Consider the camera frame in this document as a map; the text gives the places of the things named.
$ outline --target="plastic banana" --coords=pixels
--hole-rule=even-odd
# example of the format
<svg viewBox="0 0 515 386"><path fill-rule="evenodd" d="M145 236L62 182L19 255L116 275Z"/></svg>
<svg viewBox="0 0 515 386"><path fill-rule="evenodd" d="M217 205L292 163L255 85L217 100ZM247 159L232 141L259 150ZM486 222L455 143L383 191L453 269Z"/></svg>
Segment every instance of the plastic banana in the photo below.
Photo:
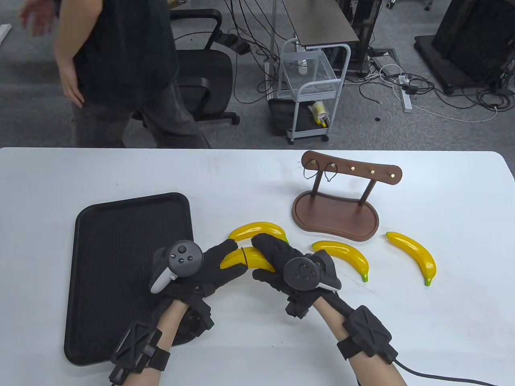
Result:
<svg viewBox="0 0 515 386"><path fill-rule="evenodd" d="M368 281L370 269L368 261L356 248L338 241L318 241L313 244L313 249L315 251L324 249L331 256L345 260L359 272L364 282Z"/></svg>
<svg viewBox="0 0 515 386"><path fill-rule="evenodd" d="M436 276L436 263L431 254L422 245L407 236L396 232L387 232L386 237L393 245L410 255L419 265L425 278L425 285L430 286Z"/></svg>
<svg viewBox="0 0 515 386"><path fill-rule="evenodd" d="M248 268L266 269L270 272L276 271L263 254L254 247L240 248L231 252L222 260L220 268L225 269L236 264L245 264Z"/></svg>
<svg viewBox="0 0 515 386"><path fill-rule="evenodd" d="M238 242L254 237L259 233L267 233L288 242L286 232L284 232L280 226L272 224L271 222L253 222L240 226L238 229L233 230L228 238Z"/></svg>

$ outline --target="wooden coat rack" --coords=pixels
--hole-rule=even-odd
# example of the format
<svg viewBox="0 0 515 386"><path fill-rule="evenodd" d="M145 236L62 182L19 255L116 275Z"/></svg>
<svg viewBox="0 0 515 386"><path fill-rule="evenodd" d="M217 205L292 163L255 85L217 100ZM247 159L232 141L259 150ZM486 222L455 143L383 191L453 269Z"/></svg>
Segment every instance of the wooden coat rack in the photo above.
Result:
<svg viewBox="0 0 515 386"><path fill-rule="evenodd" d="M354 241L370 239L379 227L379 216L367 202L376 182L396 185L402 178L399 166L344 160L315 151L304 153L302 165L317 174L313 189L301 193L293 202L291 215L295 223L308 232L328 233ZM318 191L324 172L363 177L370 182L359 199L327 195Z"/></svg>

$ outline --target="floor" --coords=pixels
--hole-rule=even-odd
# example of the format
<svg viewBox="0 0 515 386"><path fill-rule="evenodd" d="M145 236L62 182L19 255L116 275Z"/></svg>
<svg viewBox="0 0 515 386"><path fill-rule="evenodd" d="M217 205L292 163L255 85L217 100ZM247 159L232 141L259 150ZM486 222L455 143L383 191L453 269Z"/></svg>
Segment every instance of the floor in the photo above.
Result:
<svg viewBox="0 0 515 386"><path fill-rule="evenodd" d="M270 17L271 0L258 1ZM32 38L21 28L17 18L20 2L2 0L0 4L0 24L10 23L13 26L0 47L0 147L69 146L71 109L61 95L58 73L52 59L53 36ZM399 1L393 10L384 7L375 27L372 45L395 48L406 71L428 77L427 67L413 48L413 37L436 32L449 2L436 0L430 12L423 10L423 0ZM247 3L265 24L255 0L247 0ZM188 6L217 8L224 15L223 29L227 31L233 26L224 0L191 0ZM244 24L241 11L237 20ZM266 31L249 13L247 22L257 39L268 41ZM212 25L210 23L175 23L175 37L206 30ZM282 4L279 6L278 33L288 38L293 34ZM179 48L201 47L206 38L206 34L192 35L179 39L177 45ZM231 52L230 55L234 62L234 55ZM262 95L256 91L256 86L262 81L263 73L250 55L239 57L237 74L236 94L240 100L252 101ZM400 102L386 87L372 84L364 86L362 91L380 100L381 104L365 100L356 86L347 85L342 93L333 134L327 143L320 138L307 138L289 146L285 138L273 136L273 122L265 99L254 104L241 104L233 98L229 110L241 116L239 126L233 127L223 122L202 124L202 127L214 148L488 150L500 153L511 170L515 171L515 109L500 113L488 122L469 124L416 109L411 114L404 114ZM461 98L453 98L452 102L468 105ZM453 109L441 103L432 93L417 97L414 104L468 121L493 116L493 113L480 107ZM130 147L154 146L151 136L136 121L130 124L124 141Z"/></svg>

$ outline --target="gray pants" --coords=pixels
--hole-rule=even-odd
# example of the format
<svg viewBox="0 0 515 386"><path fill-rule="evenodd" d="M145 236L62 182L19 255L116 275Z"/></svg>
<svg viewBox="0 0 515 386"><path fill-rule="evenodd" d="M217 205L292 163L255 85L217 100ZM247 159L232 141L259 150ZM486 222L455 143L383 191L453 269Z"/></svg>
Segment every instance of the gray pants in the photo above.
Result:
<svg viewBox="0 0 515 386"><path fill-rule="evenodd" d="M122 136L133 111L90 104L74 104L73 142L77 147L123 147ZM176 82L139 109L159 148L204 149L208 145L186 109Z"/></svg>

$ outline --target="white table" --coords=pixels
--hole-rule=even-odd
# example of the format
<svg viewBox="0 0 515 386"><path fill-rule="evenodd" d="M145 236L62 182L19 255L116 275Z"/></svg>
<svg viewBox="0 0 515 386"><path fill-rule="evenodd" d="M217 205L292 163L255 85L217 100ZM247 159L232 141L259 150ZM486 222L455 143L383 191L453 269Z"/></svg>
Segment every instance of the white table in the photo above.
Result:
<svg viewBox="0 0 515 386"><path fill-rule="evenodd" d="M0 150L0 376L23 386L108 385L108 363L76 367L63 354L74 221L86 206L178 191L190 201L203 249L251 221L284 227L297 248L341 240L294 224L291 204L313 180L303 151ZM415 370L513 384L515 363L515 183L488 152L331 151L399 165L400 184L377 184L369 201L377 235L349 242L368 257L363 283L336 260L341 296L367 305ZM320 190L359 197L368 180L337 176ZM438 274L425 287L418 266L381 234L425 245ZM173 349L163 385L354 385L350 366L314 310L286 315L286 296L250 272L208 299L215 326ZM403 373L410 385L438 385Z"/></svg>

